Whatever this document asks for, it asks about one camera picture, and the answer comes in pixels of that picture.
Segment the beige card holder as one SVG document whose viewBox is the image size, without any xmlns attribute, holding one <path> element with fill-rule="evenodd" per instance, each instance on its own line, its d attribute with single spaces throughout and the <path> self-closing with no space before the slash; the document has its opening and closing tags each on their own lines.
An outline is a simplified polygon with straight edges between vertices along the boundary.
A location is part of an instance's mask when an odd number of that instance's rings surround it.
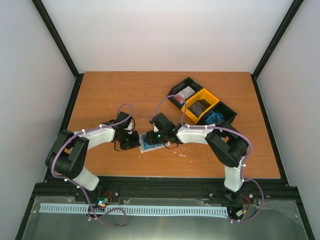
<svg viewBox="0 0 320 240">
<path fill-rule="evenodd" d="M 139 143 L 140 143 L 139 150 L 141 153 L 146 153 L 146 152 L 150 152 L 150 151 L 157 150 L 160 148 L 169 147 L 171 145 L 170 142 L 148 144 L 144 141 L 145 136 L 146 136 L 145 133 L 139 135 Z"/>
</svg>

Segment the blue VIP card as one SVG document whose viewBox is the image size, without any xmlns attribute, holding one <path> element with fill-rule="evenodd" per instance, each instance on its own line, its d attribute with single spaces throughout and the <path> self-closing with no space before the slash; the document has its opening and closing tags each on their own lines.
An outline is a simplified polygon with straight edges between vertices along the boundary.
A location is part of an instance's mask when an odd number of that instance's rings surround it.
<svg viewBox="0 0 320 240">
<path fill-rule="evenodd" d="M 157 147 L 160 147 L 160 146 L 163 146 L 162 143 L 157 143 L 157 144 L 148 144 L 146 141 L 145 141 L 145 137 L 146 137 L 146 134 L 143 134 L 141 136 L 141 139 L 142 139 L 142 143 L 143 143 L 143 147 L 145 150 L 148 150 L 148 149 L 154 149 L 154 148 L 157 148 Z"/>
</svg>

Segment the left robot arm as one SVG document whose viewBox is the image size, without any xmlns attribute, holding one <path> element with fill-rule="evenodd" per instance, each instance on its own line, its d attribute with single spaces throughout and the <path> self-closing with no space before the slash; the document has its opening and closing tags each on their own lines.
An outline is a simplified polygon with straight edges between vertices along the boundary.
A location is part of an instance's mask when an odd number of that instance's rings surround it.
<svg viewBox="0 0 320 240">
<path fill-rule="evenodd" d="M 49 151 L 45 165 L 53 177 L 86 189 L 86 195 L 92 201 L 99 201 L 103 198 L 104 188 L 99 185 L 98 176 L 85 168 L 87 151 L 105 143 L 113 143 L 114 150 L 118 152 L 140 147 L 135 126 L 134 118 L 120 111 L 116 119 L 103 122 L 92 129 L 76 132 L 64 129 Z"/>
</svg>

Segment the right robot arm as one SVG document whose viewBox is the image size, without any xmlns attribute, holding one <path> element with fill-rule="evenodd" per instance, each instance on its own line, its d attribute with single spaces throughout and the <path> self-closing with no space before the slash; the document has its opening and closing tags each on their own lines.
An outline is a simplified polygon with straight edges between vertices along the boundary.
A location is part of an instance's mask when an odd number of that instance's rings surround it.
<svg viewBox="0 0 320 240">
<path fill-rule="evenodd" d="M 165 146 L 170 143 L 179 146 L 192 143 L 209 146 L 224 165 L 223 197 L 230 202 L 240 198 L 245 182 L 244 168 L 253 146 L 228 121 L 221 120 L 210 125 L 174 124 L 159 113 L 150 120 L 150 124 L 153 130 L 141 137 L 143 144 Z"/>
</svg>

